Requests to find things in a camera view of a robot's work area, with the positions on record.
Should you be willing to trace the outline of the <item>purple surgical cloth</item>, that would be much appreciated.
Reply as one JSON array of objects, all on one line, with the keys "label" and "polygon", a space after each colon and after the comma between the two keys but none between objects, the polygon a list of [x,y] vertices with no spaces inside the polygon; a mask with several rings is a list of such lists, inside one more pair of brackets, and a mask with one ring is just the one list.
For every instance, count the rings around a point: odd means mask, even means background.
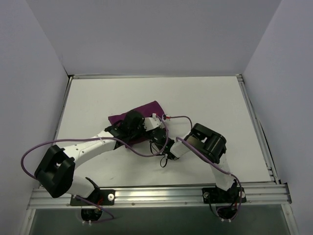
[{"label": "purple surgical cloth", "polygon": [[164,111],[157,101],[139,106],[120,115],[108,117],[111,126],[105,128],[105,131],[109,132],[113,137],[116,129],[122,130],[126,133],[131,133],[136,130],[146,131],[144,128],[144,118],[151,117],[152,113],[156,113],[159,119],[164,115]]}]

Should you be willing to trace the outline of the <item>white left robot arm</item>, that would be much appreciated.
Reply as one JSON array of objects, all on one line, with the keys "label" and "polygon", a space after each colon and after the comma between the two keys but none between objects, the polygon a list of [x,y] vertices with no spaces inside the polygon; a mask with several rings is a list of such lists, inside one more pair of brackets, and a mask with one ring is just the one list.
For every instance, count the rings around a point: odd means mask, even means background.
[{"label": "white left robot arm", "polygon": [[153,128],[153,122],[153,118],[130,111],[123,120],[105,128],[91,141],[78,141],[66,147],[55,144],[46,151],[35,171],[35,178],[52,198],[68,193],[80,196],[87,205],[94,205],[101,195],[99,186],[89,177],[76,176],[75,170],[104,152],[144,137]]}]

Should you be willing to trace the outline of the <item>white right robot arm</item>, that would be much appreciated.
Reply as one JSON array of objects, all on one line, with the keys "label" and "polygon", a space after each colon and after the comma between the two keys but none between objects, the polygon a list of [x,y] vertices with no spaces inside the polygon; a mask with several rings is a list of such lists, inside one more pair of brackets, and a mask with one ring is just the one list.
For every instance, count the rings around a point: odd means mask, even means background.
[{"label": "white right robot arm", "polygon": [[183,140],[192,146],[190,149],[181,141],[166,138],[165,128],[157,128],[149,132],[150,142],[161,154],[170,160],[178,160],[188,152],[201,154],[200,159],[210,161],[210,167],[215,177],[217,196],[223,202],[230,201],[235,196],[233,189],[235,178],[230,173],[226,159],[226,139],[216,131],[196,123]]}]

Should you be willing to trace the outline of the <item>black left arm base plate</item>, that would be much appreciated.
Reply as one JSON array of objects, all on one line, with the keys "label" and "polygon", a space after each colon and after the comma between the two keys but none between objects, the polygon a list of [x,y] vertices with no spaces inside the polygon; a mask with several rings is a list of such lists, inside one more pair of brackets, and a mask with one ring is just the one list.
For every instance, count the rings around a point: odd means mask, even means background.
[{"label": "black left arm base plate", "polygon": [[[114,189],[95,189],[85,200],[97,204],[99,206],[112,206],[115,201]],[[88,206],[89,204],[77,197],[71,198],[71,206]]]}]

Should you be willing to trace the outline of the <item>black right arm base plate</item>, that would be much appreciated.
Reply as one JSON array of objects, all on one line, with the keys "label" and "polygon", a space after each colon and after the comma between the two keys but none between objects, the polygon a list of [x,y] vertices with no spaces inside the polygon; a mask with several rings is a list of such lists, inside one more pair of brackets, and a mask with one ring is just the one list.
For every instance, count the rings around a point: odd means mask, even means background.
[{"label": "black right arm base plate", "polygon": [[235,187],[224,191],[218,187],[202,188],[202,198],[205,204],[239,203],[240,188]]}]

